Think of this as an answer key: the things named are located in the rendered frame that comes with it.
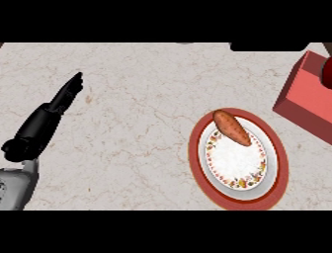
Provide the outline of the white plate with floral rim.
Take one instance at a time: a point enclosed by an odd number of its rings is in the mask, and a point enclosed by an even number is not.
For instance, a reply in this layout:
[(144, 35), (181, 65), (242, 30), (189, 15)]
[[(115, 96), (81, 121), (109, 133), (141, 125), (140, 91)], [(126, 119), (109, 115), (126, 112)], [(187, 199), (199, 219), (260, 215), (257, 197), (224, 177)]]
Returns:
[(209, 123), (197, 139), (197, 159), (212, 189), (233, 200), (251, 201), (268, 192), (276, 182), (277, 152), (260, 127), (240, 117), (236, 120), (251, 145), (234, 142), (215, 123)]

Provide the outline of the pink open box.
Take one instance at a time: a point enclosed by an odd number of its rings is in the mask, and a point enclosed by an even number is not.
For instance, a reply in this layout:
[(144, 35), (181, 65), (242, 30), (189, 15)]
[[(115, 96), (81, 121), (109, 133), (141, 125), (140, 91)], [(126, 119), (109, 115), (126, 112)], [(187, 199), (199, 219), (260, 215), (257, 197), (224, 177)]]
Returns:
[(326, 58), (307, 51), (292, 66), (273, 111), (332, 145), (332, 90), (319, 81)]

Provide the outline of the orange sweet potato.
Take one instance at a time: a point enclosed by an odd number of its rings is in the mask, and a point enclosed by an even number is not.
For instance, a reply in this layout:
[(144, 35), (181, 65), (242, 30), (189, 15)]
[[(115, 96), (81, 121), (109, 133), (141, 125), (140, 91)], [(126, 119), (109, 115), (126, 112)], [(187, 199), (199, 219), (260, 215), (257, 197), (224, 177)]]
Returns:
[(245, 129), (230, 113), (223, 110), (217, 110), (212, 113), (212, 120), (217, 129), (224, 136), (243, 146), (249, 146), (252, 144)]

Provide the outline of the red oval placemat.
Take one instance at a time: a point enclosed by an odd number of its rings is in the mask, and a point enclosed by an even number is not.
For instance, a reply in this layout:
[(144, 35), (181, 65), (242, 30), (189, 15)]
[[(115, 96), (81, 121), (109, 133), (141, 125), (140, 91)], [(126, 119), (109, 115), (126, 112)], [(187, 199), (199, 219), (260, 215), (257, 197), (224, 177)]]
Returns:
[(277, 134), (273, 131), (271, 127), (252, 113), (236, 108), (223, 108), (223, 111), (228, 112), (234, 117), (248, 120), (261, 129), (261, 131), (270, 138), (276, 151), (276, 181), (265, 194), (257, 199), (249, 201), (239, 201), (227, 197), (223, 193), (218, 192), (215, 187), (208, 182), (206, 176), (203, 175), (202, 172), (202, 166), (197, 157), (197, 140), (202, 135), (202, 131), (205, 130), (206, 126), (212, 123), (212, 113), (208, 113), (199, 119), (189, 137), (187, 160), (193, 179), (205, 196), (209, 198), (214, 204), (218, 205), (223, 209), (267, 210), (277, 204), (277, 201), (283, 195), (286, 188), (288, 159), (285, 149), (280, 140), (277, 138)]

